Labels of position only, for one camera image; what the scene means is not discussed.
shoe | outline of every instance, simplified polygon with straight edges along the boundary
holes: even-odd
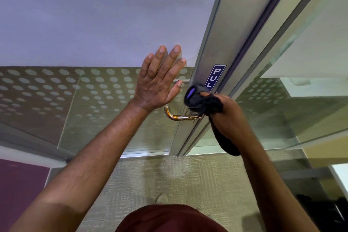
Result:
[[[164,194],[164,193],[161,193],[157,197],[155,204],[168,204],[168,197],[167,197],[167,195]]]

forearm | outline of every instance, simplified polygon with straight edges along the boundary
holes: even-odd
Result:
[[[238,145],[268,231],[319,231],[256,138]]]
[[[97,199],[124,149],[147,114],[143,108],[130,102],[124,111],[44,188],[17,223],[32,222],[31,209],[41,209],[48,215],[50,213],[47,212],[56,212],[54,217],[57,220],[64,218],[68,213],[72,221],[71,217],[74,215],[72,226],[67,227],[74,230],[74,226],[82,221]]]

pull sign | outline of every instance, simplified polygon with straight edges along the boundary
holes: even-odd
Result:
[[[219,65],[219,64],[214,65],[212,71],[210,72],[208,80],[205,83],[205,87],[208,88],[210,92],[212,91],[216,82],[219,80],[225,67],[226,67],[226,65]]]

maroon shirt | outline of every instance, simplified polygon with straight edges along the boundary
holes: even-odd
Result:
[[[116,232],[227,232],[221,225],[185,204],[150,204],[126,216]]]

gray carpet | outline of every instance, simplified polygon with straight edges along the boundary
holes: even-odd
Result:
[[[270,151],[279,171],[305,169],[302,151]],[[287,180],[294,193],[324,198],[313,179]],[[228,231],[263,231],[241,157],[227,154],[121,160],[78,231],[114,231],[130,212],[166,193],[171,204],[199,208]]]

